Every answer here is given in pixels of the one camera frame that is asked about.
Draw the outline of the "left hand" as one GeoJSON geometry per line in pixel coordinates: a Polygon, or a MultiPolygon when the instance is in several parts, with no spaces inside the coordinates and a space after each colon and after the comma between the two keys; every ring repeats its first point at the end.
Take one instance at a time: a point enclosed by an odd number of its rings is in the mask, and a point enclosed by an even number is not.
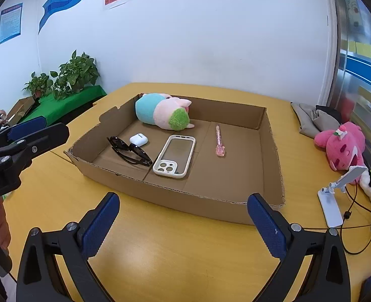
{"type": "Polygon", "coordinates": [[[9,230],[9,224],[7,223],[3,201],[3,197],[0,196],[0,247],[7,250],[11,242],[11,233],[9,230]]]}

